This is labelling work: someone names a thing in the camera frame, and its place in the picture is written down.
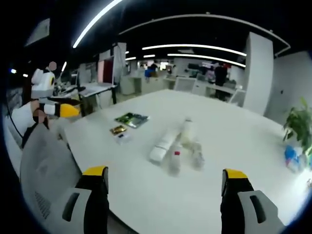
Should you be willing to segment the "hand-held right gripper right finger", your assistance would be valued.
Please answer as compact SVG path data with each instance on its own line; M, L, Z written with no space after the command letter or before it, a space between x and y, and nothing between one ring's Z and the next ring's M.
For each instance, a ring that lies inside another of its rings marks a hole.
M223 234L279 234L285 228L276 205L241 171L223 170L221 198Z

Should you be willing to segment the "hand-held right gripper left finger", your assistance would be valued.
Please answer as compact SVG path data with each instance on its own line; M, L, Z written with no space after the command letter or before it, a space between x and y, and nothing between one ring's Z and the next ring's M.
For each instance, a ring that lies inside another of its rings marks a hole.
M51 234L106 234L109 214L108 167L87 169L55 203L47 219Z

